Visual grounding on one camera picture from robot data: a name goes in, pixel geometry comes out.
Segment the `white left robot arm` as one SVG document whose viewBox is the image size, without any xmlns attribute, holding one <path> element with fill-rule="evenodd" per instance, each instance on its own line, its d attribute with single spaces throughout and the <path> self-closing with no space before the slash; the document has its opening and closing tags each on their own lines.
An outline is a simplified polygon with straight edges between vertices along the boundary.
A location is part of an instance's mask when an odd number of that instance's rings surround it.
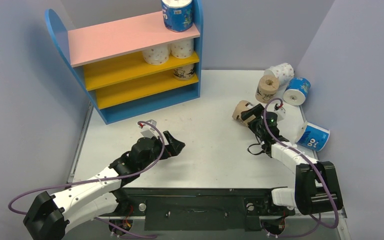
<svg viewBox="0 0 384 240">
<path fill-rule="evenodd" d="M 164 131 L 164 140 L 141 137 L 108 167 L 79 184 L 54 194 L 46 191 L 34 199 L 23 224 L 34 240 L 61 240 L 76 226 L 101 215 L 123 215 L 129 198 L 122 189 L 157 159 L 178 156 L 186 144 Z"/>
</svg>

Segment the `brown cartoon paper roll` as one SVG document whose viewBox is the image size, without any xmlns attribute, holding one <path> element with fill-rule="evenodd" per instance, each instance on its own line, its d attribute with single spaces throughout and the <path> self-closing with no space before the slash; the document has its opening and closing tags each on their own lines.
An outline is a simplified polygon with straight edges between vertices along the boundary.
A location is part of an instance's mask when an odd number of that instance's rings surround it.
<svg viewBox="0 0 384 240">
<path fill-rule="evenodd" d="M 173 75 L 177 80 L 186 81 L 191 79 L 195 74 L 195 65 L 189 64 L 177 67 L 173 70 Z"/>
</svg>

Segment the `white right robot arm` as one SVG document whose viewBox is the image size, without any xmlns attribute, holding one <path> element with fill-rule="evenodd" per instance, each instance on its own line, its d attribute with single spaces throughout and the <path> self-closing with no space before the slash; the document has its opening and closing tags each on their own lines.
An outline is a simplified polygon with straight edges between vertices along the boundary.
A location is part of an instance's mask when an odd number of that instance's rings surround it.
<svg viewBox="0 0 384 240">
<path fill-rule="evenodd" d="M 287 207 L 312 215 L 344 207 L 333 163 L 298 152 L 297 146 L 280 134 L 277 113 L 265 111 L 261 104 L 241 101 L 232 118 L 251 130 L 262 153 L 282 163 L 295 176 L 294 187 L 274 188 L 262 199 L 267 213 L 274 214 L 281 207 Z"/>
</svg>

